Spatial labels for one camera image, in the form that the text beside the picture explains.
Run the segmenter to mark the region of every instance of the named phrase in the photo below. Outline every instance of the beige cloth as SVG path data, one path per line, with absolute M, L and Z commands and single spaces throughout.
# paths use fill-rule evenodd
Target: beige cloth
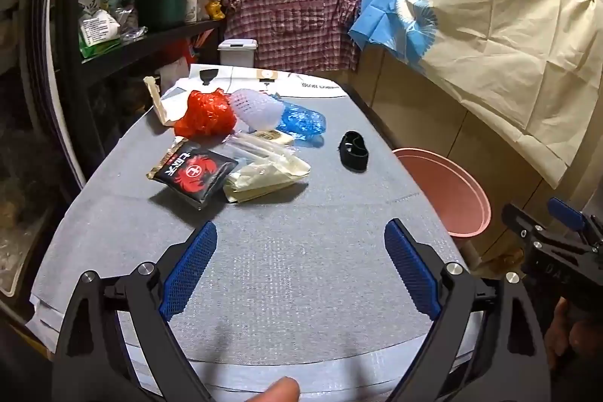
M 424 74 L 556 188 L 583 140 L 603 68 L 601 0 L 428 0 Z

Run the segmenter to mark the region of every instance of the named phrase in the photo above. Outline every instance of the green storage box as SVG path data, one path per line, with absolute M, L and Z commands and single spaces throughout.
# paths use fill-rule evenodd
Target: green storage box
M 149 31 L 162 31 L 185 23 L 186 0 L 134 0 L 138 23 Z

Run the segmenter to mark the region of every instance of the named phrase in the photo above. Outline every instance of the human hand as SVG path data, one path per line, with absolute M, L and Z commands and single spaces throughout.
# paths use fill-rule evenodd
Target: human hand
M 554 370 L 557 358 L 572 347 L 578 356 L 593 356 L 603 348 L 603 326 L 593 321 L 578 321 L 569 326 L 569 302 L 561 297 L 553 321 L 545 333 L 545 349 L 549 368 Z
M 283 377 L 269 386 L 263 394 L 251 397 L 247 402 L 298 402 L 300 386 L 289 377 Z

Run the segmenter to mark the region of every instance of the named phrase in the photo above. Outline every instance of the orange plastic bag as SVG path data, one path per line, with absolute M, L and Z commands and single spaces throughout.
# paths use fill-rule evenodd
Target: orange plastic bag
M 221 89 L 209 94 L 192 91 L 187 105 L 185 115 L 174 123 L 174 133 L 179 137 L 228 135 L 234 128 L 236 116 Z

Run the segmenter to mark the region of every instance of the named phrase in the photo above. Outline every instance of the blue floral pattern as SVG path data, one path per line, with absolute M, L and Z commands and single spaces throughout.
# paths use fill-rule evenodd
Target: blue floral pattern
M 381 44 L 398 60 L 424 73 L 419 62 L 431 48 L 438 19 L 429 0 L 363 0 L 350 36 L 364 48 Z

